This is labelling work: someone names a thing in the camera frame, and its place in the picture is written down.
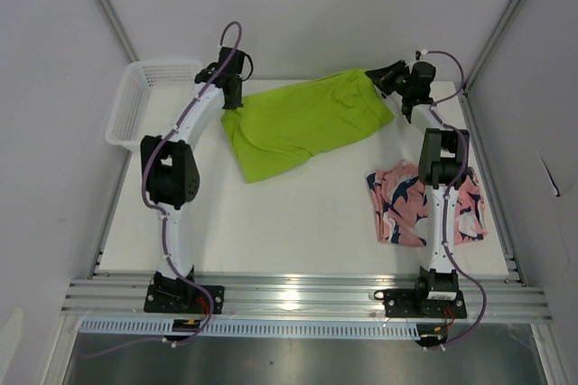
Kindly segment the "left aluminium frame post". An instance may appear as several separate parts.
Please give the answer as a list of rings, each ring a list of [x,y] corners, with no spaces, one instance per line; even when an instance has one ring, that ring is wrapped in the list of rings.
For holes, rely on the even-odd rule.
[[[93,0],[127,62],[138,61],[138,55],[111,0]]]

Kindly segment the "lime green shorts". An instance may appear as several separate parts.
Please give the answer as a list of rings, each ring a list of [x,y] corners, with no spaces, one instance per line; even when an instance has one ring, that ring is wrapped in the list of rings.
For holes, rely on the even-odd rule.
[[[255,183],[368,138],[394,117],[366,72],[352,69],[246,96],[221,125],[245,181]]]

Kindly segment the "right aluminium frame post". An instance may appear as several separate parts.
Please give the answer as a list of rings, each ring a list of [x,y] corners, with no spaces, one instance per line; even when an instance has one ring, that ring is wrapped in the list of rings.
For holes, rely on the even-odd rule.
[[[461,89],[464,94],[467,94],[474,86],[475,81],[484,71],[492,58],[495,51],[500,46],[502,39],[505,37],[508,28],[513,24],[518,12],[526,0],[508,0],[505,8],[501,12],[499,19],[493,26],[489,38],[483,44],[482,49],[475,62],[471,67],[471,71],[462,85]]]

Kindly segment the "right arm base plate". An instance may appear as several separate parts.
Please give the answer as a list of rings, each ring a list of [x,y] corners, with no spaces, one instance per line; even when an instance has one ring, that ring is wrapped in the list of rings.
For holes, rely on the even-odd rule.
[[[375,300],[380,301],[389,318],[465,319],[467,309],[462,291],[455,300],[429,300],[419,296],[414,288],[389,288],[376,290]]]

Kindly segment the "aluminium frame post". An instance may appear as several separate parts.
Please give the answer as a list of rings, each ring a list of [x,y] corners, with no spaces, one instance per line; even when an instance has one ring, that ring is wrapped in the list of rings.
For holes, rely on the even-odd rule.
[[[505,8],[501,12],[499,19],[493,26],[489,38],[483,44],[482,49],[475,62],[471,67],[471,71],[462,85],[461,89],[464,94],[467,94],[474,86],[475,81],[484,71],[492,58],[495,51],[500,46],[502,39],[505,37],[508,28],[513,24],[518,12],[526,0],[508,0]]]
[[[93,0],[127,62],[138,61],[138,55],[111,0]]]

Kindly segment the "pink shark print shorts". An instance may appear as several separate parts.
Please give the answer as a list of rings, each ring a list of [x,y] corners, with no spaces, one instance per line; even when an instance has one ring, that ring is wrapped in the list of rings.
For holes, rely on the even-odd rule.
[[[405,159],[392,169],[366,177],[375,213],[378,241],[411,248],[427,244],[427,194],[418,169]],[[461,245],[487,237],[485,200],[473,169],[466,170],[455,212],[454,243]]]

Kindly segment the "white plastic basket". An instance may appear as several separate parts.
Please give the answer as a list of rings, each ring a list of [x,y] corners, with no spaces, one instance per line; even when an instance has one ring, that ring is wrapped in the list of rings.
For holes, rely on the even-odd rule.
[[[201,62],[194,59],[127,65],[107,123],[106,141],[137,153],[144,136],[160,135],[184,111],[201,69]]]

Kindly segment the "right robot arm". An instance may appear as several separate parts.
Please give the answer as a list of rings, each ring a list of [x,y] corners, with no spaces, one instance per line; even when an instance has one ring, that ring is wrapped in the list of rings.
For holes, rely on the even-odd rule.
[[[430,96],[435,74],[436,68],[423,60],[397,61],[366,72],[384,98],[397,95],[401,114],[423,135],[418,177],[427,197],[427,237],[420,287],[412,294],[412,303],[426,316],[442,309],[445,300],[455,299],[459,291],[453,257],[455,211],[469,158],[468,132],[446,123]]]

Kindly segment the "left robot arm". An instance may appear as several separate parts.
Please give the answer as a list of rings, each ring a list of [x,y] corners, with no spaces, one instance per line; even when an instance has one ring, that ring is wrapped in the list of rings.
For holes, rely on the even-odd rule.
[[[191,97],[176,121],[140,143],[142,198],[160,219],[161,258],[156,275],[171,282],[163,299],[178,313],[189,311],[196,301],[195,289],[180,281],[191,278],[194,269],[189,213],[200,189],[200,173],[193,150],[215,116],[243,106],[246,64],[254,68],[250,55],[222,47],[218,60],[195,76]]]

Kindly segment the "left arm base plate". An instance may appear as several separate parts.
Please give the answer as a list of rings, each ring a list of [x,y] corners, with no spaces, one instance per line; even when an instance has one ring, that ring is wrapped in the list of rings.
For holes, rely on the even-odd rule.
[[[212,299],[212,313],[220,315],[225,287],[203,285],[202,288],[206,293],[179,278],[165,277],[155,272],[147,288],[144,311],[149,314],[207,314]]]

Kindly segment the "aluminium mounting rail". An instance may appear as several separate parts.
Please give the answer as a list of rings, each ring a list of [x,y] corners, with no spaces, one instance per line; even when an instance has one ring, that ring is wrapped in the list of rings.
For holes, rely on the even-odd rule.
[[[384,313],[374,293],[406,288],[411,281],[379,277],[251,277],[204,275],[199,282],[223,286],[222,315],[229,319],[368,322]],[[143,275],[96,275],[70,283],[61,311],[65,315],[142,315],[152,279]],[[553,316],[541,288],[518,281],[485,281],[484,320],[495,324],[550,324]]]

